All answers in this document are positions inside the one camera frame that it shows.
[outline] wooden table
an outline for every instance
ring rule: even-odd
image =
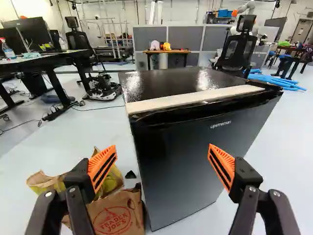
[[[143,53],[147,54],[147,59],[148,59],[148,70],[151,70],[151,65],[150,65],[150,58],[154,54],[182,54],[184,56],[184,67],[186,67],[187,64],[187,55],[190,53],[190,50],[183,49],[183,50],[145,50]]]
[[[280,55],[280,52],[281,50],[285,50],[286,53],[285,54],[291,54],[293,51],[295,51],[295,57],[298,57],[298,55],[302,55],[303,52],[305,52],[305,49],[299,49],[297,47],[287,47],[287,46],[277,46],[277,49],[279,50],[277,53],[276,53],[276,59],[274,61],[274,64],[276,63],[276,60],[278,58],[278,56]]]

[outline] white foam strip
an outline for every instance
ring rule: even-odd
[[[226,87],[216,90],[207,90],[188,94],[178,94],[155,99],[126,103],[128,114],[137,114],[146,111],[177,107],[186,104],[198,103],[201,101],[213,101],[220,98],[236,96],[240,94],[262,91],[264,88],[252,85],[240,85],[235,87]]]

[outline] black mini fridge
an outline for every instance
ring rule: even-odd
[[[244,157],[282,95],[208,68],[119,74],[152,231],[214,203],[210,143]]]

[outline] yellow bag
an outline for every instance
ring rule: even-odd
[[[98,148],[94,147],[94,151],[91,157],[96,155],[99,151]],[[55,189],[57,192],[65,190],[65,185],[63,179],[67,173],[58,176],[47,176],[45,173],[40,170],[35,174],[31,175],[27,180],[26,184],[38,195],[47,191]],[[120,189],[124,185],[122,173],[116,167],[112,165],[110,168],[101,188],[97,192],[94,200],[99,199],[100,197],[105,197],[112,193],[113,191]]]

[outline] trader joe's bag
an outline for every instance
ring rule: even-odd
[[[141,184],[86,205],[97,235],[144,235]],[[62,223],[70,228],[69,216]]]
[[[96,155],[99,151],[96,147],[94,147],[93,154],[91,157]],[[65,185],[63,183],[63,179],[66,173],[54,177],[50,177],[44,174],[43,171],[38,171],[35,174],[31,175],[27,180],[27,185],[38,195],[47,190],[55,189],[60,192],[65,190]],[[111,192],[121,188],[123,186],[123,177],[119,169],[113,164],[111,169],[109,170],[101,188],[97,192],[95,199],[100,197],[105,197],[109,195]]]

